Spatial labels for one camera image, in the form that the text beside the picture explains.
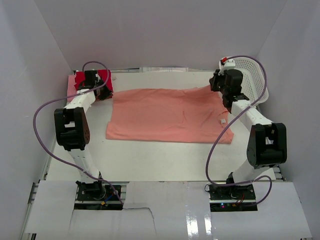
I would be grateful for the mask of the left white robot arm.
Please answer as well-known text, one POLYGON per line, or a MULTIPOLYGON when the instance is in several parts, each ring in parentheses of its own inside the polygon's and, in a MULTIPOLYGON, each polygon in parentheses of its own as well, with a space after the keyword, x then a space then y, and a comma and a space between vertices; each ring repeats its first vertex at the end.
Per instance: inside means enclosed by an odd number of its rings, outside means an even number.
POLYGON ((91 135, 86 112, 94 102, 113 96, 111 72, 106 69, 76 71, 68 76, 67 95, 72 96, 67 99, 67 105, 54 111, 56 140, 80 167, 80 182, 92 184, 101 173, 87 147, 91 135))

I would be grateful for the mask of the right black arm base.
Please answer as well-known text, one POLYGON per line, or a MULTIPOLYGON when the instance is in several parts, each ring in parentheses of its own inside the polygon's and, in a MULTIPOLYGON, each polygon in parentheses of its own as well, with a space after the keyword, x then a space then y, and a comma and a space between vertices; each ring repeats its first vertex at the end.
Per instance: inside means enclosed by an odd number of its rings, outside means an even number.
POLYGON ((212 213, 255 212, 256 194, 252 184, 218 187, 208 183, 204 187, 209 195, 210 211, 212 213))

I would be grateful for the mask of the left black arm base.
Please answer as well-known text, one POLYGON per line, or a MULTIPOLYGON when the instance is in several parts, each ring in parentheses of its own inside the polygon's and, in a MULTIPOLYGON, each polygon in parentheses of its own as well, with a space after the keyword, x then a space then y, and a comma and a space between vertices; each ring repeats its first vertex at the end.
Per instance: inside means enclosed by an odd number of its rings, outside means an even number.
POLYGON ((121 211, 123 209, 118 196, 122 201, 125 200, 125 185, 116 184, 113 185, 113 189, 109 184, 101 181, 93 183, 76 181, 75 183, 77 184, 75 210, 121 211))

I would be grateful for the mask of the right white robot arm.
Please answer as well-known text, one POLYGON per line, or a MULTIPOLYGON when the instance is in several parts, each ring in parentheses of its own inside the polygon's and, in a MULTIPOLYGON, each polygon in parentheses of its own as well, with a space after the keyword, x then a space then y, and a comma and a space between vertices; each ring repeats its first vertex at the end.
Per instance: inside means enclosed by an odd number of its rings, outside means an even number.
POLYGON ((242 92, 243 74, 237 69, 217 69, 210 89, 222 94, 223 106, 249 130, 246 160, 231 172, 225 187, 250 185, 259 175, 287 161, 287 129, 263 116, 242 92))

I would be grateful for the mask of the salmon pink t shirt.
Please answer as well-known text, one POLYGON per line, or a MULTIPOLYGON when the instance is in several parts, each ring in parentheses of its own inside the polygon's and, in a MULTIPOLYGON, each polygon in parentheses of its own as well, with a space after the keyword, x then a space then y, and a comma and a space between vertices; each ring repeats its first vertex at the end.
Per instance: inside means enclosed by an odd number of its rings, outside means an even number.
POLYGON ((210 86, 140 88, 116 92, 106 128, 108 140, 213 143, 229 112, 210 86))

